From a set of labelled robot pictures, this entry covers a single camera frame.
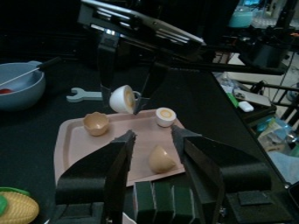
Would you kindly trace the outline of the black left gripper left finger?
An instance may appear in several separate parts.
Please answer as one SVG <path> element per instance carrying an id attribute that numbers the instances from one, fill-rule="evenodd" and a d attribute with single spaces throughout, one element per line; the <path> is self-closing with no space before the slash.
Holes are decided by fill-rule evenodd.
<path id="1" fill-rule="evenodd" d="M 61 175 L 54 224 L 122 224 L 135 142 L 130 130 Z"/>

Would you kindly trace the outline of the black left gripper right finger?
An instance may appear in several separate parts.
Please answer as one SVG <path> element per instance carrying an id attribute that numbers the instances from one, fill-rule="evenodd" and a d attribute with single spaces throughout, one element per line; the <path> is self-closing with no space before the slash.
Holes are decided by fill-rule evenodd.
<path id="1" fill-rule="evenodd" d="M 266 164 L 245 151 L 173 126 L 202 224 L 272 224 L 274 201 Z"/>

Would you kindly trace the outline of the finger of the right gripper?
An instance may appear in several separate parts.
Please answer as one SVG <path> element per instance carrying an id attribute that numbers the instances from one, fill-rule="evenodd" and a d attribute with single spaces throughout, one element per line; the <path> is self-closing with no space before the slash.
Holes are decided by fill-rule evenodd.
<path id="1" fill-rule="evenodd" d="M 135 105 L 135 112 L 134 112 L 135 115 L 145 109 L 146 104 L 149 103 L 151 96 L 155 93 L 155 90 L 163 84 L 167 72 L 169 72 L 169 66 L 163 62 L 157 61 L 151 65 L 149 75 L 145 81 L 143 90 L 141 96 L 138 97 Z"/>
<path id="2" fill-rule="evenodd" d="M 111 96 L 111 85 L 114 81 L 118 56 L 118 41 L 119 36 L 114 36 L 103 32 L 98 43 L 98 70 L 101 78 L 101 92 L 105 103 L 109 103 Z"/>

